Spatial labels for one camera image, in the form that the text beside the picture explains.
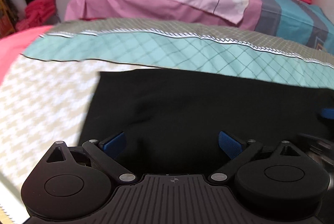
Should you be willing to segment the black knit pants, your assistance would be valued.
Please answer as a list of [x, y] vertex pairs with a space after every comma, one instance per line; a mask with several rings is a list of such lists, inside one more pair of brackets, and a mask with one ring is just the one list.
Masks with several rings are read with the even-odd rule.
[[229, 157], [225, 132], [267, 149], [298, 134], [333, 140], [333, 123], [318, 112], [333, 91], [169, 69], [102, 72], [79, 138], [124, 133], [116, 161], [137, 176], [209, 175]]

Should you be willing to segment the patterned teal beige quilt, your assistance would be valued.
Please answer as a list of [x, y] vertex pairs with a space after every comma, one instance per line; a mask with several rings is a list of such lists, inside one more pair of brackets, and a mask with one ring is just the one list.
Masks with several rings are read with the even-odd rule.
[[119, 184], [79, 141], [102, 72], [169, 69], [333, 91], [333, 54], [231, 27], [109, 18], [53, 26], [1, 83], [1, 210], [13, 223], [333, 223], [333, 182], [297, 135], [227, 183]]

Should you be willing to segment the teal grey striped pillow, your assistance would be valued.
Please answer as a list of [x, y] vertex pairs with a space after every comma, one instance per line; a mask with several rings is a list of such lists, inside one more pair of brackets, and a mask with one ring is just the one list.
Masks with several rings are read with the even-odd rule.
[[261, 0], [255, 31], [333, 54], [333, 23], [321, 8], [300, 0]]

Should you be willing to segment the pink bed sheet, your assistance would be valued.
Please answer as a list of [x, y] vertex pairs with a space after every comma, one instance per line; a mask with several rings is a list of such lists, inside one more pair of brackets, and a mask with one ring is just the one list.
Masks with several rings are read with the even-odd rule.
[[0, 41], [0, 82], [3, 79], [11, 64], [18, 58], [22, 52], [40, 35], [46, 33], [52, 25], [34, 27], [24, 31], [19, 31], [13, 35], [2, 38]]

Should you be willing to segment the red folded clothes left stack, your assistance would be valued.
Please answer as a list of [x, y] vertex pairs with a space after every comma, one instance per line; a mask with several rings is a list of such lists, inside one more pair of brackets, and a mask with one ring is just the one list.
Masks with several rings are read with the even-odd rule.
[[42, 26], [57, 12], [56, 0], [33, 0], [25, 10], [25, 17], [17, 22], [17, 31]]

